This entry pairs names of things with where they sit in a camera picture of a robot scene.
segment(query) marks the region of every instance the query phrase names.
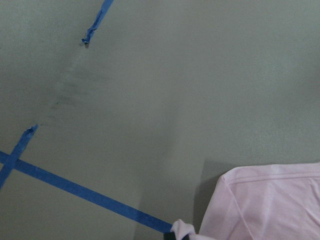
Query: pink cloth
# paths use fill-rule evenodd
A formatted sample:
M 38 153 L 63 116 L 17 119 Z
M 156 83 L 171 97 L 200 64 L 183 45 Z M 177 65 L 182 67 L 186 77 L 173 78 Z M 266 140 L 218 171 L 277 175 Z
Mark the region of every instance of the pink cloth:
M 199 235 L 189 236 L 190 240 L 320 240 L 320 163 L 228 171 L 219 178 Z

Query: gray surface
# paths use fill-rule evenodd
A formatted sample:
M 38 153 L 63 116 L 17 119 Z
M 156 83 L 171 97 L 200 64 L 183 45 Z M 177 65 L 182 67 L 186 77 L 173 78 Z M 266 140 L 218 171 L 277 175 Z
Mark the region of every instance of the gray surface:
M 0 2 L 0 150 L 198 229 L 217 177 L 320 158 L 320 2 Z M 14 171 L 0 239 L 162 239 Z

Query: painter's tape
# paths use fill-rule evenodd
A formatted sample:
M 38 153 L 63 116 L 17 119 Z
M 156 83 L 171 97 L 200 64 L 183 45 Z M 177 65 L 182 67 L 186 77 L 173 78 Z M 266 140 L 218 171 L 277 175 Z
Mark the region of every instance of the painter's tape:
M 7 162 L 8 155 L 0 151 L 0 163 L 6 165 Z M 24 174 L 39 179 L 47 184 L 50 184 L 68 193 L 76 195 L 89 202 L 97 204 L 105 209 L 120 214 L 128 219 L 134 220 L 161 233 L 170 232 L 170 229 L 172 227 L 171 224 L 162 221 L 154 216 L 148 215 L 142 211 L 134 209 L 133 207 L 113 200 L 112 198 L 104 196 L 98 192 L 92 191 L 84 186 L 76 184 L 72 181 L 69 181 L 63 177 L 50 173 L 34 165 L 31 165 L 20 159 L 16 161 L 14 168 Z
M 18 158 L 21 156 L 21 154 L 25 150 L 30 139 L 34 136 L 37 128 L 38 128 L 38 125 L 35 125 L 25 130 L 22 136 L 20 137 L 19 142 L 12 150 L 12 153 L 6 156 L 6 163 L 4 164 L 4 166 L 2 166 L 2 169 L 0 171 L 0 189 L 5 184 L 5 181 L 9 177 L 11 171 L 15 168 Z
M 101 6 L 100 11 L 96 15 L 95 21 L 92 24 L 92 26 L 87 30 L 85 38 L 82 39 L 82 42 L 84 44 L 88 44 L 93 37 L 95 30 L 98 29 L 102 19 L 104 19 L 107 11 L 109 10 L 111 4 L 113 3 L 114 0 L 105 0 L 104 3 Z

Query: pink towel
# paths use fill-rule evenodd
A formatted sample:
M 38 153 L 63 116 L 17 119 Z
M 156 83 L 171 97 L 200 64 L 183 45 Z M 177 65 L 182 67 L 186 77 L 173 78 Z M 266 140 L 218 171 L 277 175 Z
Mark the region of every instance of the pink towel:
M 184 226 L 177 221 L 172 231 L 184 237 Z M 320 240 L 320 163 L 228 171 L 219 178 L 199 235 L 190 226 L 185 233 L 190 240 Z

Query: blue line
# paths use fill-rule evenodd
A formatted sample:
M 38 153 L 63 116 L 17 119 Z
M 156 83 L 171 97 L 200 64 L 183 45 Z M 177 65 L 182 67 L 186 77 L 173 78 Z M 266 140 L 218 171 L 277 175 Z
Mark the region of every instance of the blue line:
M 6 164 L 8 162 L 7 157 L 8 155 L 6 153 L 0 151 L 0 163 Z M 120 214 L 128 219 L 134 220 L 161 233 L 170 232 L 170 229 L 172 227 L 171 224 L 165 221 L 134 209 L 133 207 L 125 205 L 121 202 L 113 200 L 112 198 L 104 196 L 98 192 L 92 191 L 84 186 L 78 185 L 63 177 L 31 165 L 20 159 L 16 161 L 14 168 L 24 174 L 39 179 L 47 184 L 76 195 L 91 203 L 97 204 L 105 209 Z
M 9 177 L 12 169 L 15 168 L 16 162 L 18 158 L 21 156 L 23 151 L 25 150 L 27 144 L 29 143 L 30 139 L 34 136 L 35 131 L 37 130 L 38 125 L 35 125 L 27 130 L 24 131 L 22 136 L 20 137 L 19 142 L 12 150 L 12 153 L 6 156 L 6 163 L 2 167 L 0 171 L 0 189 L 5 184 L 6 179 Z
M 92 24 L 92 26 L 87 30 L 85 38 L 82 39 L 82 42 L 84 44 L 88 44 L 95 34 L 95 30 L 98 29 L 102 19 L 104 19 L 107 11 L 109 10 L 111 4 L 113 3 L 114 0 L 105 0 L 104 3 L 101 6 L 100 11 L 96 15 L 95 21 Z

